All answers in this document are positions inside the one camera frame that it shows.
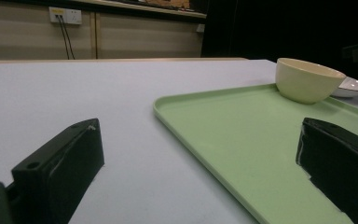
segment green tray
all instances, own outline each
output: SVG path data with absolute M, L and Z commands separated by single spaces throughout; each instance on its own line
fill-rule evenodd
M 166 96 L 156 116 L 260 223 L 351 223 L 296 164 L 303 118 L 358 134 L 358 109 L 334 98 L 302 105 L 275 84 Z

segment white table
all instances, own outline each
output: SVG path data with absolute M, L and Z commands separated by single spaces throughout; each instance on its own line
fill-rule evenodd
M 71 223 L 257 223 L 153 114 L 161 96 L 274 82 L 259 61 L 0 63 L 0 181 L 66 127 L 101 122 L 105 166 Z M 358 97 L 346 102 L 358 106 Z

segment electrical cable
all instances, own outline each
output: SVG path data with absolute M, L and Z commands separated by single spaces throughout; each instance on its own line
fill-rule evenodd
M 58 15 L 56 15 L 56 18 L 57 18 L 57 20 L 58 20 L 58 22 L 60 23 L 60 26 L 61 26 L 61 32 L 62 32 L 62 36 L 63 36 L 63 42 L 65 43 L 66 56 L 68 57 L 68 60 L 69 60 L 68 46 L 66 45 L 66 37 L 65 37 L 65 34 L 63 33 L 61 17 L 59 17 Z
M 63 22 L 63 17 L 62 17 L 61 15 L 60 15 L 60 17 L 61 17 L 61 19 L 62 19 L 62 25 L 63 25 L 63 29 L 65 30 L 66 37 L 68 38 L 69 49 L 71 50 L 72 57 L 75 59 L 74 52 L 72 51 L 71 39 L 69 38 L 68 31 L 66 31 L 66 25 L 65 25 L 65 22 Z

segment cream bowl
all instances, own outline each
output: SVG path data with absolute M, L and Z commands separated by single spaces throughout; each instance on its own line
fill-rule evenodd
M 311 105 L 330 96 L 345 77 L 345 74 L 317 63 L 279 58 L 275 81 L 282 96 Z
M 352 77 L 346 77 L 331 95 L 337 97 L 358 96 L 358 80 Z

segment power socket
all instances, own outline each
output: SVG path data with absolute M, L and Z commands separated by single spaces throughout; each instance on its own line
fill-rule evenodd
M 49 7 L 50 21 L 51 22 L 60 22 L 57 16 L 62 17 L 64 23 L 68 24 L 77 24 L 80 25 L 81 20 L 81 10 L 67 9 L 60 7 Z

